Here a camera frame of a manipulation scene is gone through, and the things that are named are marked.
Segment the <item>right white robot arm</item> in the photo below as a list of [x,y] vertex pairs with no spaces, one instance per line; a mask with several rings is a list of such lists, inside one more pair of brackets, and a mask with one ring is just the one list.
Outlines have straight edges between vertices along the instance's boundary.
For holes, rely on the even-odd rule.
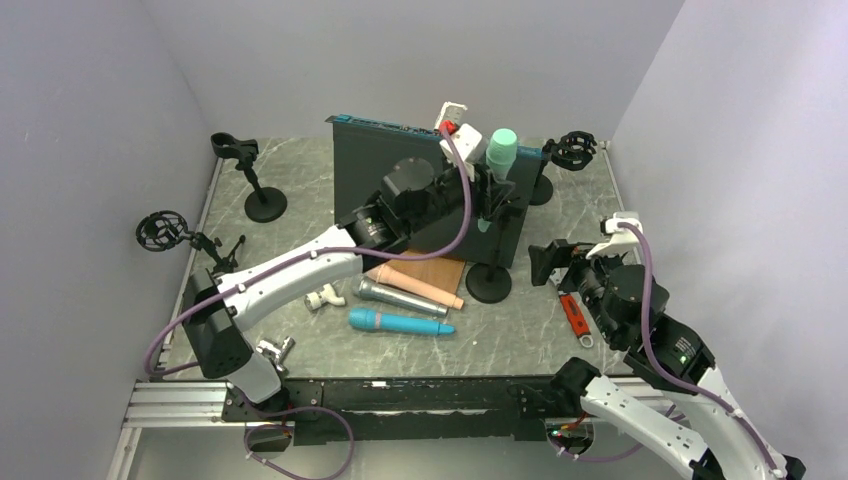
[[603,340],[633,373],[687,420],[624,392],[589,362],[570,358],[551,378],[548,402],[564,415],[603,419],[651,450],[684,479],[801,479],[804,463],[770,446],[730,393],[715,357],[690,327],[669,316],[669,293],[649,267],[620,254],[595,255],[589,243],[554,240],[531,246],[531,282],[563,274],[565,293],[581,300]]

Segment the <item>black round-base clip stand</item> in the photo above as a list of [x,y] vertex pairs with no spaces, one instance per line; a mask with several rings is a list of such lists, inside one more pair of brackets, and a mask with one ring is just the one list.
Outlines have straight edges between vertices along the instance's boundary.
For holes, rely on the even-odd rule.
[[235,169],[242,172],[252,187],[244,202],[246,216],[256,223],[270,223],[280,218],[288,206],[285,194],[274,187],[261,186],[254,163],[259,156],[259,144],[255,139],[239,140],[226,132],[217,132],[210,137],[216,156],[223,160],[235,160]]

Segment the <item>mint green microphone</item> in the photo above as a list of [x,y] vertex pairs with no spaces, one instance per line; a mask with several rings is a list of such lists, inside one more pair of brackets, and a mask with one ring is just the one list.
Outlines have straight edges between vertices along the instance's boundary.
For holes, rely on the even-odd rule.
[[[493,132],[487,143],[485,163],[499,180],[507,180],[508,173],[517,157],[518,137],[508,128]],[[480,232],[487,232],[492,222],[477,220]]]

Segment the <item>grey microphone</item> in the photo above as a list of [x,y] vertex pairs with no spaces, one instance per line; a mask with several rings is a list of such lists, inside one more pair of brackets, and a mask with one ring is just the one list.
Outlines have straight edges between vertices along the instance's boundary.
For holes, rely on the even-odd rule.
[[448,308],[444,305],[415,294],[379,284],[364,276],[359,278],[359,281],[353,287],[353,292],[362,299],[382,301],[439,318],[444,318],[448,315]]

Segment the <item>pink microphone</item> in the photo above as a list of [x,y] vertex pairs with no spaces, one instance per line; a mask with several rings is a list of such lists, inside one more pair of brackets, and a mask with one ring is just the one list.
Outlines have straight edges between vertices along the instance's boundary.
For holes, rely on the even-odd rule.
[[397,287],[452,309],[462,309],[465,304],[457,295],[406,275],[388,264],[375,267],[365,275],[377,283]]

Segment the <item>black tripod shock-mount stand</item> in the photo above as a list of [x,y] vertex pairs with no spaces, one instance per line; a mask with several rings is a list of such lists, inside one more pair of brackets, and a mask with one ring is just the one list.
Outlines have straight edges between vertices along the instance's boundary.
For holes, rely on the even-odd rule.
[[212,274],[233,273],[239,266],[237,250],[246,242],[242,234],[226,256],[221,256],[218,248],[222,242],[218,237],[208,237],[200,231],[191,231],[186,219],[172,210],[153,212],[144,217],[136,227],[135,237],[138,244],[151,252],[163,252],[187,242],[196,251],[205,252],[215,262]]

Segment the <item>blue microphone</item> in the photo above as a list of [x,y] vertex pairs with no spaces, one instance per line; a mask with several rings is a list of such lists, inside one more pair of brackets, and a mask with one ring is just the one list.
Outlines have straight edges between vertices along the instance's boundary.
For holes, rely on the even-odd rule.
[[408,334],[443,336],[456,332],[451,325],[434,320],[386,314],[372,309],[354,308],[349,312],[351,327],[369,331],[391,331]]

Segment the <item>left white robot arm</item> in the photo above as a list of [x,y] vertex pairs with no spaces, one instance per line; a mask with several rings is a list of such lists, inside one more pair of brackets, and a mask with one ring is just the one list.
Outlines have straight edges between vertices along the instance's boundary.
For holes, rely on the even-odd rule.
[[416,233],[460,211],[457,236],[439,252],[453,250],[471,217],[490,219],[515,188],[506,167],[481,162],[473,169],[459,164],[436,173],[424,159],[403,159],[364,205],[304,245],[241,271],[192,274],[181,325],[203,377],[233,384],[261,419],[279,417],[288,402],[281,369],[247,340],[246,331],[325,284],[400,258]]

